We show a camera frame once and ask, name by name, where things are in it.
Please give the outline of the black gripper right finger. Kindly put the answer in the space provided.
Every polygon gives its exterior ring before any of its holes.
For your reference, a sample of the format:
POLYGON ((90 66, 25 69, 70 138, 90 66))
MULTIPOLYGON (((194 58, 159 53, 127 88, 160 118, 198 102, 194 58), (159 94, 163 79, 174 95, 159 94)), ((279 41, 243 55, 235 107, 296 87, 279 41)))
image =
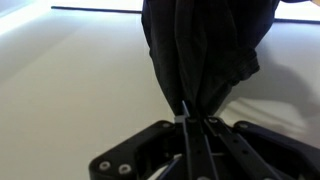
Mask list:
POLYGON ((246 175, 244 180, 320 180, 320 150, 247 121, 205 123, 246 175))

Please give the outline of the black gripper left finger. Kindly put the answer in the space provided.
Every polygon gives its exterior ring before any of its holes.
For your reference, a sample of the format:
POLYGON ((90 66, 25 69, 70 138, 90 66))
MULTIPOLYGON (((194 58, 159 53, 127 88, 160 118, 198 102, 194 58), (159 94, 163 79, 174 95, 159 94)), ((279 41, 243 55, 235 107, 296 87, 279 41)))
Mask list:
POLYGON ((194 114, 191 103, 183 101, 174 122, 157 121, 94 158, 88 166, 90 180, 147 180, 185 153, 183 123, 194 114))

